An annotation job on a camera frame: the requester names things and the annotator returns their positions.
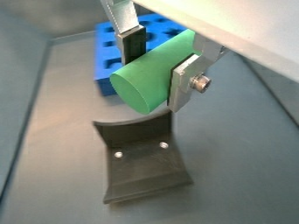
gray mat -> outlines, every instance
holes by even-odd
[[[194,185],[111,206],[106,145],[91,122],[136,114],[118,96],[99,96],[92,74],[94,38],[57,44],[1,224],[298,222],[298,128],[238,55],[218,62],[210,90],[175,117]]]
[[[0,198],[24,133],[47,49],[44,37],[0,10]]]

gray wall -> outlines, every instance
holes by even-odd
[[[53,38],[94,31],[95,24],[108,20],[99,0],[1,0],[1,8]],[[148,10],[136,6],[136,12]]]
[[[0,199],[20,147],[49,38],[0,10]]]
[[[280,101],[284,109],[299,124],[299,83],[287,79],[282,74],[260,66],[256,62],[244,59],[268,89]]]

green foam block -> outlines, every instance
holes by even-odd
[[[171,70],[192,52],[194,31],[187,30],[116,70],[110,80],[126,104],[150,114],[167,100]]]

blue block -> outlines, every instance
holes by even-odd
[[[146,27],[146,49],[151,51],[164,41],[186,30],[168,18],[150,14],[138,17]],[[96,68],[95,81],[103,95],[115,95],[116,91],[110,82],[110,75],[122,67],[120,52],[116,46],[115,31],[110,22],[96,25]]]

screw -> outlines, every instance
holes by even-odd
[[[191,80],[191,87],[195,88],[202,94],[206,92],[211,85],[211,79],[203,74],[196,75]]]
[[[122,158],[122,157],[123,157],[123,152],[122,152],[122,151],[116,152],[116,153],[115,153],[115,157],[116,157],[116,158]]]
[[[162,147],[163,149],[167,149],[167,148],[168,148],[168,143],[160,142],[160,147]]]

